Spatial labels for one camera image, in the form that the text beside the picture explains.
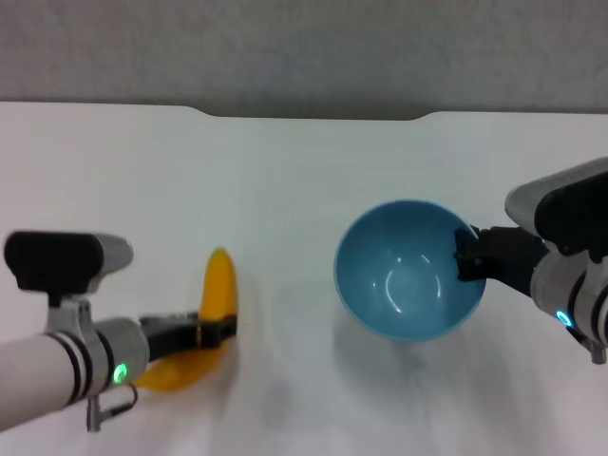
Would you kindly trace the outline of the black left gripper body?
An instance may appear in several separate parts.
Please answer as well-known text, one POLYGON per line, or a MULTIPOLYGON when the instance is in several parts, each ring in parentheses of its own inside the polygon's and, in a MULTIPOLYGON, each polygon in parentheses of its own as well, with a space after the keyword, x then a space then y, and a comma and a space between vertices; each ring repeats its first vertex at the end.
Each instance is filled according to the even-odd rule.
POLYGON ((153 363, 170 355, 188 352, 197 347, 198 314, 162 313, 140 317, 140 326, 147 339, 149 358, 153 363))

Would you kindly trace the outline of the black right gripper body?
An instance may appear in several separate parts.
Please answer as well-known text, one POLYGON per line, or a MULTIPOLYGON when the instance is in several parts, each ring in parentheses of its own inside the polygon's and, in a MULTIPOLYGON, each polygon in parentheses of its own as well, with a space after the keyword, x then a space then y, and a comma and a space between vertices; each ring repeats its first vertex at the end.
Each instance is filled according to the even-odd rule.
POLYGON ((532 275, 545 256, 543 241, 522 228, 492 227, 480 232, 482 277, 520 293, 530 292, 532 275))

